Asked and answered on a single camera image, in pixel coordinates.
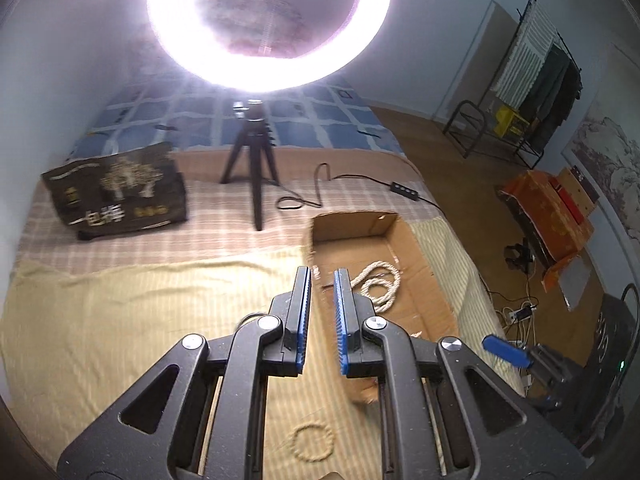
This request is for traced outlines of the orange cardboard box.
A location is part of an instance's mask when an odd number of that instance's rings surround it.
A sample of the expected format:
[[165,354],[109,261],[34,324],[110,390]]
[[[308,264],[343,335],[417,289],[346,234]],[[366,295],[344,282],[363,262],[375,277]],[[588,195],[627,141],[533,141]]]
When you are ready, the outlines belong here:
[[570,198],[559,179],[548,172],[527,170],[500,186],[497,195],[524,221],[524,230],[544,265],[546,292],[559,285],[561,274],[586,248],[593,226]]

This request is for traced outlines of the open cardboard box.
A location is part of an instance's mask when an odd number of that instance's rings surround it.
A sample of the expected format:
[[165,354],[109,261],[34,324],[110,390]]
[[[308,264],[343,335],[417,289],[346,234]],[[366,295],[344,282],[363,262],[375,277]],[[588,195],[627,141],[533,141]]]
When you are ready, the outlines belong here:
[[314,274],[324,346],[337,358],[333,273],[345,268],[350,288],[368,297],[375,313],[413,337],[457,336],[454,309],[437,283],[416,236],[390,211],[331,212],[311,219],[309,266]]

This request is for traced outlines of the yellow striped bed sheet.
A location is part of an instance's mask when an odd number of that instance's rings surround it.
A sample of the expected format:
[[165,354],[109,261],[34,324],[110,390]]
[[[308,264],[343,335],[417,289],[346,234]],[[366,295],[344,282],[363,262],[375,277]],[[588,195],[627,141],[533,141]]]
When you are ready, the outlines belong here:
[[[308,256],[304,246],[191,263],[68,274],[33,261],[16,269],[1,319],[11,413],[49,464],[183,336],[229,335],[266,310]],[[306,366],[268,387],[264,475],[346,479],[381,474],[375,414],[347,399],[310,318]]]

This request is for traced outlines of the plaid beige bed sheet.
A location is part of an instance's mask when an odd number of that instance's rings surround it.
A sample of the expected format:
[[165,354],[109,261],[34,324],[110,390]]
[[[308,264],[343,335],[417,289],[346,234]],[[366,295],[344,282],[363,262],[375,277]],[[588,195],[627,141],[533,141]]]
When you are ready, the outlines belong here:
[[277,148],[282,184],[262,188],[264,228],[253,223],[252,194],[241,162],[228,184],[219,182],[225,151],[178,152],[186,181],[188,220],[150,232],[81,242],[56,216],[38,184],[18,245],[17,261],[70,274],[135,264],[229,258],[254,250],[300,246],[311,218],[332,211],[393,211],[405,222],[442,213],[422,176],[405,156],[328,148]]

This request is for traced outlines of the yellow box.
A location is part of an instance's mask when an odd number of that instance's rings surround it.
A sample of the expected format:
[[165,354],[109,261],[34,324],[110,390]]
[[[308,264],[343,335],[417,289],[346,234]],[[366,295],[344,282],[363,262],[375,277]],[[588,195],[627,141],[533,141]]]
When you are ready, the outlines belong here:
[[501,105],[498,108],[495,112],[495,120],[494,133],[500,139],[521,138],[529,128],[529,122],[507,105]]

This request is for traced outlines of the black gift bag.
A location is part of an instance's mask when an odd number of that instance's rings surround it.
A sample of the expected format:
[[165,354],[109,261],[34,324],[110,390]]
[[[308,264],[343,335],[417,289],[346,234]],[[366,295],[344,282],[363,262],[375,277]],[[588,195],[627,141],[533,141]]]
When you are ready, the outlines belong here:
[[58,218],[78,240],[159,229],[188,220],[171,145],[74,159],[41,175]]

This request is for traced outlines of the hanging dark clothes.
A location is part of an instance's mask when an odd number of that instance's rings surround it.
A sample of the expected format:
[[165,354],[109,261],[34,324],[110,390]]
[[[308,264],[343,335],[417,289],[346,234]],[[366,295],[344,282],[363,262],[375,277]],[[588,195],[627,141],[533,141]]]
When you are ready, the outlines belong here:
[[552,44],[544,65],[518,112],[529,123],[526,142],[543,152],[582,96],[582,75],[572,58]]

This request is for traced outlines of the black metal clothes rack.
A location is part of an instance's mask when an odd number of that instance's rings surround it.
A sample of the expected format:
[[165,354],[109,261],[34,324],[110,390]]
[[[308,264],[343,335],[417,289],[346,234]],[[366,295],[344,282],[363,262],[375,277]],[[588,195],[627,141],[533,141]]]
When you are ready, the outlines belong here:
[[457,102],[442,133],[464,158],[534,169],[544,156],[541,131],[564,122],[581,96],[573,53],[540,1],[527,0],[485,88]]

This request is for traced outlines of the black tripod stand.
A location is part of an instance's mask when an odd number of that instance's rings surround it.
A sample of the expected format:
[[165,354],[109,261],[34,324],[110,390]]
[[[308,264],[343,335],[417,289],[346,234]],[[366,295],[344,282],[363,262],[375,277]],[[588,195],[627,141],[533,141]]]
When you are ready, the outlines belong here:
[[254,228],[256,231],[261,231],[264,228],[264,214],[262,213],[263,159],[267,162],[270,181],[274,185],[280,184],[271,142],[271,129],[267,122],[265,105],[262,100],[248,100],[246,103],[235,102],[233,110],[235,117],[242,122],[242,127],[235,138],[220,183],[228,184],[231,182],[233,168],[239,160],[242,149],[247,148]]

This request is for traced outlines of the blue patterned blanket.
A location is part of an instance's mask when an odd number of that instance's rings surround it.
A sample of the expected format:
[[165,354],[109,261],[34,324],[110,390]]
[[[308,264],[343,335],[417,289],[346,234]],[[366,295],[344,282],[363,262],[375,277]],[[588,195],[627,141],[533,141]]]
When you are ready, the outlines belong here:
[[[341,76],[262,96],[270,142],[400,154],[396,136]],[[240,131],[233,105],[247,96],[177,73],[128,84],[70,151],[88,158],[168,142],[176,151],[228,148]]]

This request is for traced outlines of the hanging white striped cloth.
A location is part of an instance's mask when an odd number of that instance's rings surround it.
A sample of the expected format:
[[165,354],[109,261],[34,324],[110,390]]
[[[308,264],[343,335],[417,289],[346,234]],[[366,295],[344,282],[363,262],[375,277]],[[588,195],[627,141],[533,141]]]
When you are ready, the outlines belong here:
[[556,27],[536,0],[525,11],[506,64],[491,87],[496,98],[512,108],[519,108],[533,88],[552,44]]

